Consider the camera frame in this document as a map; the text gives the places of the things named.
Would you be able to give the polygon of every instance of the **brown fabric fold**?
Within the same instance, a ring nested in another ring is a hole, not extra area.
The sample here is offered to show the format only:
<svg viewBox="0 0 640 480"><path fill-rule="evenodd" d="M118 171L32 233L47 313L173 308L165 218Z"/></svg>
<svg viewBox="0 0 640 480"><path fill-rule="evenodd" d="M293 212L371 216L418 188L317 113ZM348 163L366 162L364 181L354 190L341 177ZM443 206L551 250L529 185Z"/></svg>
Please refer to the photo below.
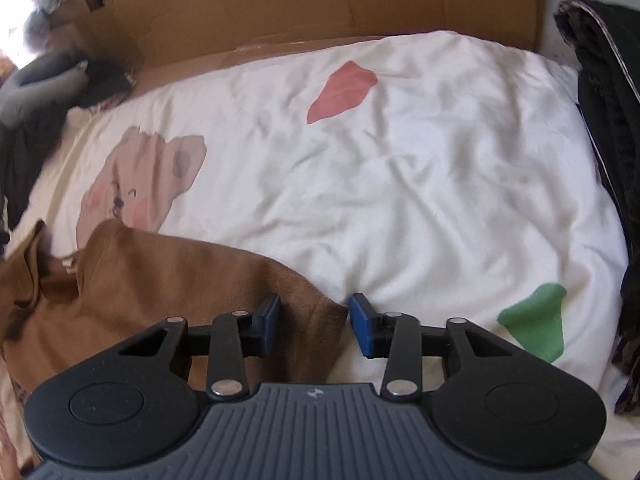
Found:
<svg viewBox="0 0 640 480"><path fill-rule="evenodd" d="M247 359L251 384L326 380L347 309L293 270L258 254L127 228L111 219L84 250L52 258L38 250L39 222L0 266L0 336L9 374L27 392L161 319L191 326L282 298L274 355ZM190 384L203 388L204 358Z"/></svg>

